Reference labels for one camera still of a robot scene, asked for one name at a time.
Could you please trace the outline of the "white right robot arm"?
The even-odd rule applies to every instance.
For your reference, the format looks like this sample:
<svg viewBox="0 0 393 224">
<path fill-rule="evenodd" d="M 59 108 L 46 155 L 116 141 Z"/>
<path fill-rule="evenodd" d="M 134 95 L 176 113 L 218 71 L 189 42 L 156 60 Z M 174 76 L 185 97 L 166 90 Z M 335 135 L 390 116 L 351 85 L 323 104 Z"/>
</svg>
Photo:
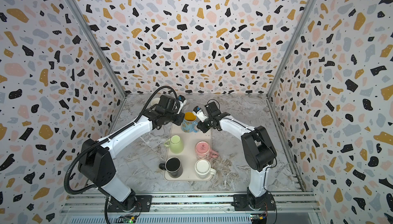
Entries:
<svg viewBox="0 0 393 224">
<path fill-rule="evenodd" d="M 269 169 L 277 157 L 266 128 L 246 125 L 227 112 L 216 116 L 206 116 L 200 111 L 196 117 L 200 120 L 197 128 L 203 133 L 210 129 L 226 131 L 242 142 L 245 160 L 251 168 L 246 206 L 253 210 L 264 207 L 263 201 L 268 197 L 266 181 Z"/>
</svg>

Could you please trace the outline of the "blue butterfly mug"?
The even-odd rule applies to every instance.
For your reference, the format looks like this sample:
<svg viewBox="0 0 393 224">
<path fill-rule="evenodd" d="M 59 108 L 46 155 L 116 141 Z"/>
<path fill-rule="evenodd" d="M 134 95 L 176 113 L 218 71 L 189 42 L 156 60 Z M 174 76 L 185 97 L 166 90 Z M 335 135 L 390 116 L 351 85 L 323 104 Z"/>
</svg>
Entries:
<svg viewBox="0 0 393 224">
<path fill-rule="evenodd" d="M 181 129 L 185 133 L 197 132 L 197 120 L 192 112 L 186 112 L 181 124 Z"/>
</svg>

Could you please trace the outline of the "light green mug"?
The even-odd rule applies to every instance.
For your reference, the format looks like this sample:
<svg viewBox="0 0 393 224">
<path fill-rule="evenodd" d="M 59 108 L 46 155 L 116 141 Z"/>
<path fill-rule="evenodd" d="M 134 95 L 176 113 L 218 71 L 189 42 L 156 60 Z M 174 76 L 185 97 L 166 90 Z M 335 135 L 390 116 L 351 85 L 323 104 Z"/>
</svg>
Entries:
<svg viewBox="0 0 393 224">
<path fill-rule="evenodd" d="M 168 139 L 164 143 L 164 146 L 168 147 L 174 154 L 179 154 L 184 150 L 184 143 L 178 135 L 174 135 Z"/>
</svg>

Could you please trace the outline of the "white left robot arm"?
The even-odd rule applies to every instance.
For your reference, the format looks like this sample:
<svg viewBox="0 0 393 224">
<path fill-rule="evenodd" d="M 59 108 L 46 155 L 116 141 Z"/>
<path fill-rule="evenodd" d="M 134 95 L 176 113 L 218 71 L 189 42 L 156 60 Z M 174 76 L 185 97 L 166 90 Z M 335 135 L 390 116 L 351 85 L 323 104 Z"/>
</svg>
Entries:
<svg viewBox="0 0 393 224">
<path fill-rule="evenodd" d="M 163 108 L 154 105 L 144 109 L 137 118 L 112 134 L 97 141 L 87 140 L 76 159 L 78 171 L 92 182 L 90 188 L 97 188 L 110 200 L 118 202 L 129 210 L 135 205 L 135 191 L 120 176 L 120 158 L 131 152 L 132 144 L 144 134 L 166 124 L 180 125 L 184 113 L 180 105 Z"/>
</svg>

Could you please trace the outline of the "pink mug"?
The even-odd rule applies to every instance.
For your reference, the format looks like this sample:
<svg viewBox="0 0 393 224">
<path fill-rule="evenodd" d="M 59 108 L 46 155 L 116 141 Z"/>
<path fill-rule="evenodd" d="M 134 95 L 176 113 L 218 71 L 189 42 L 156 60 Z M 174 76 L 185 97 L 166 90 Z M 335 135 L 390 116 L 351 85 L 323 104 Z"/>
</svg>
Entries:
<svg viewBox="0 0 393 224">
<path fill-rule="evenodd" d="M 198 142 L 194 149 L 198 159 L 211 160 L 219 157 L 219 154 L 212 150 L 210 144 L 206 141 Z"/>
</svg>

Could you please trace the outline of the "grey mug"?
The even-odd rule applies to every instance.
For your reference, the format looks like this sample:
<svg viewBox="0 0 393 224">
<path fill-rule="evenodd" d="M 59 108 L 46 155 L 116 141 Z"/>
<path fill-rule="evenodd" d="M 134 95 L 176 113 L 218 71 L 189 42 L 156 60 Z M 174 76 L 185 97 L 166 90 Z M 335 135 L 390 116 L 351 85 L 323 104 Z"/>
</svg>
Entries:
<svg viewBox="0 0 393 224">
<path fill-rule="evenodd" d="M 160 102 L 160 98 L 154 98 L 151 100 L 150 105 L 154 106 L 154 105 L 159 104 L 159 102 Z"/>
</svg>

